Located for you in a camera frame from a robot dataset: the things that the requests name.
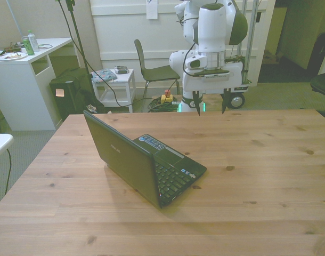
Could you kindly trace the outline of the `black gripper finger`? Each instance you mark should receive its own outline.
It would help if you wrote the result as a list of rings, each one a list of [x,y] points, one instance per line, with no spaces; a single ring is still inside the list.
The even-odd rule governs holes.
[[[202,108],[202,93],[200,91],[192,92],[193,101],[197,110],[198,115],[200,116],[201,108]]]
[[[229,102],[230,102],[230,96],[231,96],[231,89],[224,89],[222,96],[222,114],[225,112]]]

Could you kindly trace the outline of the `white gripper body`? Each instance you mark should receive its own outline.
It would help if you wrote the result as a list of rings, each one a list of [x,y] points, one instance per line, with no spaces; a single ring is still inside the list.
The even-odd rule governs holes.
[[[193,77],[183,74],[183,91],[206,91],[240,87],[242,85],[242,62],[229,62],[224,66],[228,73]]]

